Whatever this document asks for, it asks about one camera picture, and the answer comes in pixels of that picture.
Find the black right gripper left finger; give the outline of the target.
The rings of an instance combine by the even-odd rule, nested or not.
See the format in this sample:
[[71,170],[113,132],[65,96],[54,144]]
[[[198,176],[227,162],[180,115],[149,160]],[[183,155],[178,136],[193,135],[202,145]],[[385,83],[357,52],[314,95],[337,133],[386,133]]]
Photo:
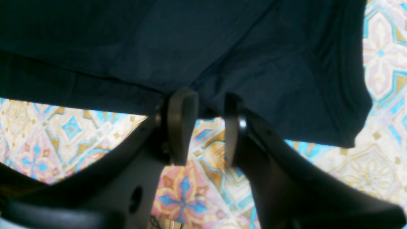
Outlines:
[[53,185],[9,200],[2,229],[145,229],[161,172],[185,166],[199,96],[180,89],[121,144]]

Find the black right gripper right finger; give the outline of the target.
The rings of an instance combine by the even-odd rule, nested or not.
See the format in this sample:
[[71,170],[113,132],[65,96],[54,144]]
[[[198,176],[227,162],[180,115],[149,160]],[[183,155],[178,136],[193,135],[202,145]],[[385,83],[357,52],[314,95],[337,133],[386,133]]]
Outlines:
[[234,94],[225,97],[225,163],[249,180],[262,229],[401,229],[403,209],[362,193],[292,149]]

